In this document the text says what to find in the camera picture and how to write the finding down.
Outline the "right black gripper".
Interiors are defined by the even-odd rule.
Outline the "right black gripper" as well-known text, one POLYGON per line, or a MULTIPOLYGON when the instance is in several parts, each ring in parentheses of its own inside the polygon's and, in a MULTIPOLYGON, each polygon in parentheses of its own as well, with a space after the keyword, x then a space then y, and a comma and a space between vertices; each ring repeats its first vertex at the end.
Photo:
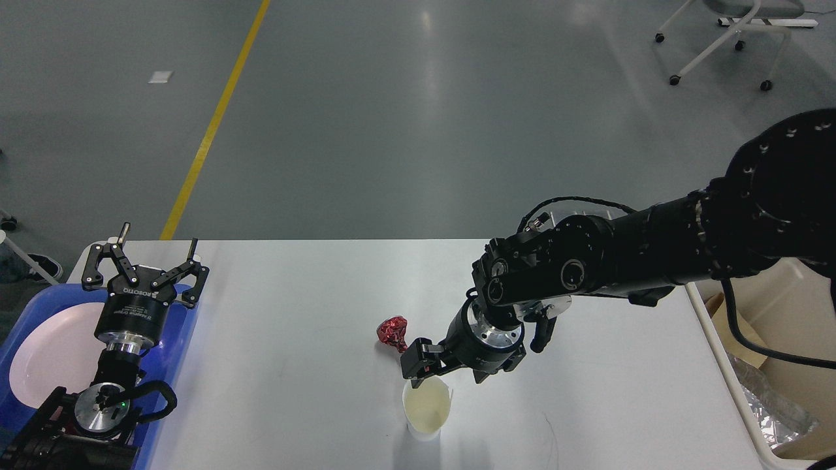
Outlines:
POLYGON ((472 370, 475 384, 511 372, 526 356, 524 328, 502 330, 487 321, 474 298, 468 298, 449 324, 440 344, 417 338, 400 355, 405 380, 423 381, 459 368, 472 370))

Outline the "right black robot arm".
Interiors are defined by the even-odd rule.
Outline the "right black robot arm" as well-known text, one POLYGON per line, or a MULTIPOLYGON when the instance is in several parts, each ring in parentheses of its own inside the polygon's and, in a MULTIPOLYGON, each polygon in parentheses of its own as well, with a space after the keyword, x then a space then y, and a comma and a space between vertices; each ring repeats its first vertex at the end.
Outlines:
POLYGON ((795 258, 834 278, 834 109, 788 117, 741 146, 701 190, 615 219, 573 215, 545 227, 528 214, 472 265, 474 286, 438 344, 401 355, 417 388, 460 368, 483 382, 549 344, 573 296, 654 307, 676 286, 752 277, 795 258), (529 348, 524 324, 535 326, 529 348))

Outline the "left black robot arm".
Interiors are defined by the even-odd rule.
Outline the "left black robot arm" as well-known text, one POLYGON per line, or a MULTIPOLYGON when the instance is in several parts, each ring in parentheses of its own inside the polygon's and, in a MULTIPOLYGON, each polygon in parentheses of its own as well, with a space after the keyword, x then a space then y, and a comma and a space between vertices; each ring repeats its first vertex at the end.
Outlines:
POLYGON ((2 370, 34 330, 66 307, 100 306, 93 338, 104 348, 89 384, 57 386, 39 407, 2 385, 3 469, 144 469, 161 421, 178 404, 174 384, 197 321, 210 269, 193 239, 182 264, 134 264, 117 237, 89 248, 80 282, 58 285, 26 307, 2 348, 2 370))

